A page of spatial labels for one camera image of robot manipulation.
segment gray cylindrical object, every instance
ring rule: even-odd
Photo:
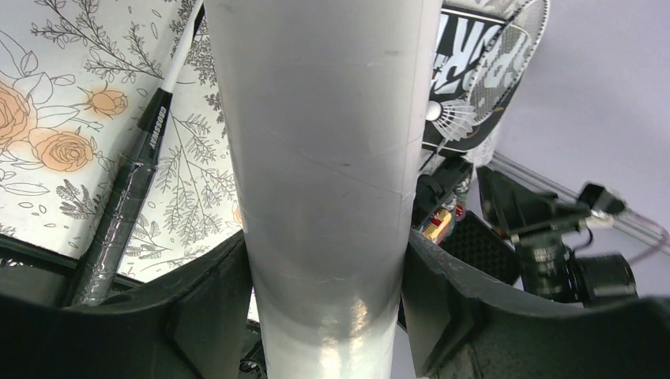
[[[205,0],[268,374],[388,378],[440,0]]]

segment white shuttlecock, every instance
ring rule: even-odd
[[[433,124],[445,141],[466,138],[475,126],[475,107],[461,99],[438,103],[428,102],[426,119]]]

